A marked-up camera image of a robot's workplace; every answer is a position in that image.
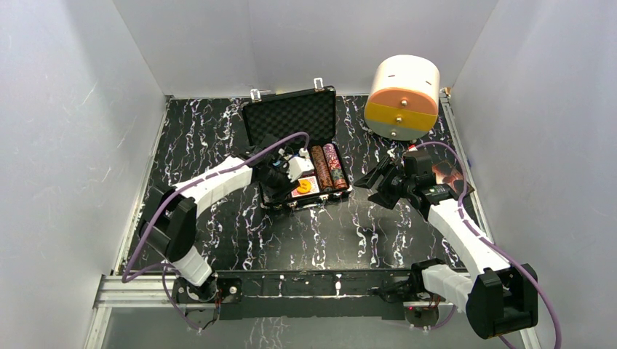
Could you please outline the yellow big blind button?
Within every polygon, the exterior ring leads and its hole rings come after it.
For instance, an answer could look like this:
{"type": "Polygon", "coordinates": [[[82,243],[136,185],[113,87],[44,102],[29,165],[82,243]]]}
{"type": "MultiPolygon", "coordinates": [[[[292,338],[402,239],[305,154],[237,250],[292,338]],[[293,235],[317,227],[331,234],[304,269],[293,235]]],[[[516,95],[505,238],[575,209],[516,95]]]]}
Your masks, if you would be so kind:
{"type": "Polygon", "coordinates": [[[298,194],[310,193],[311,190],[312,190],[312,184],[310,180],[307,180],[307,179],[299,180],[299,186],[296,188],[296,192],[298,194]]]}

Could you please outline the red playing card deck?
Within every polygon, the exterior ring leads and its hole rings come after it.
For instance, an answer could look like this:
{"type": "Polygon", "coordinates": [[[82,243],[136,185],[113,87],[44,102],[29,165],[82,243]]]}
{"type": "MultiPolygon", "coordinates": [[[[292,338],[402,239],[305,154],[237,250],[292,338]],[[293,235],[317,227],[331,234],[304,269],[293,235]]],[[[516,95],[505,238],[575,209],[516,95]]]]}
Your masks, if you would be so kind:
{"type": "Polygon", "coordinates": [[[309,196],[319,193],[319,183],[316,176],[302,177],[298,180],[298,187],[291,192],[292,198],[309,196]]]}

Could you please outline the black poker chip case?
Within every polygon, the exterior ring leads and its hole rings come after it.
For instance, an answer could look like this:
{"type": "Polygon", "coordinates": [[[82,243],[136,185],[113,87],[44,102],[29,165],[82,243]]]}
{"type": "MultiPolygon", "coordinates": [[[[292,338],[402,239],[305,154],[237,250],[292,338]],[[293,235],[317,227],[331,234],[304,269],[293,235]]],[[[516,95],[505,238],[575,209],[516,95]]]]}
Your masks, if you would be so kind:
{"type": "Polygon", "coordinates": [[[290,198],[284,203],[263,203],[266,209],[300,209],[321,204],[326,201],[346,199],[352,191],[349,175],[351,171],[342,160],[341,152],[335,143],[337,117],[335,110],[336,90],[324,86],[322,80],[314,80],[313,89],[287,92],[280,95],[264,95],[253,98],[241,107],[250,145],[266,147],[274,141],[296,132],[306,132],[311,147],[332,143],[343,168],[348,187],[333,188],[324,192],[319,184],[319,193],[290,198]]]}

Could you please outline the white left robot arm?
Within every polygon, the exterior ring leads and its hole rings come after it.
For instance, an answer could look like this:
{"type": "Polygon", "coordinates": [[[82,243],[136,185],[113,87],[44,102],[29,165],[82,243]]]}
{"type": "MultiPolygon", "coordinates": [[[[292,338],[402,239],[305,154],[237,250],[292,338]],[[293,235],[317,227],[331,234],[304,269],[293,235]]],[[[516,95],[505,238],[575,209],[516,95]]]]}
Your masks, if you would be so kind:
{"type": "Polygon", "coordinates": [[[138,224],[139,247],[149,245],[177,271],[191,296],[210,302],[218,293],[213,267],[198,252],[196,223],[199,216],[229,194],[261,184],[272,198],[285,198],[311,173],[307,149],[285,150],[287,136],[272,145],[252,146],[205,173],[175,185],[155,185],[138,224]]]}

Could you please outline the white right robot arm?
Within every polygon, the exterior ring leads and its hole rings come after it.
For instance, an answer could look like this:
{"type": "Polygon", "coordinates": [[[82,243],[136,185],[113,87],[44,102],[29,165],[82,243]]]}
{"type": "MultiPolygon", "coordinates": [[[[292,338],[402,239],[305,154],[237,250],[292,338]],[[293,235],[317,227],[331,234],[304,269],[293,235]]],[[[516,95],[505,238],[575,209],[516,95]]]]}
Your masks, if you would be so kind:
{"type": "Polygon", "coordinates": [[[433,259],[412,265],[404,284],[420,301],[439,295],[462,310],[473,331],[482,339],[534,327],[538,323],[536,272],[528,265],[517,268],[487,244],[474,221],[465,217],[459,195],[437,181],[426,151],[407,151],[401,161],[383,157],[355,182],[358,188],[375,188],[369,201],[393,209],[406,199],[454,248],[467,276],[433,259]]]}

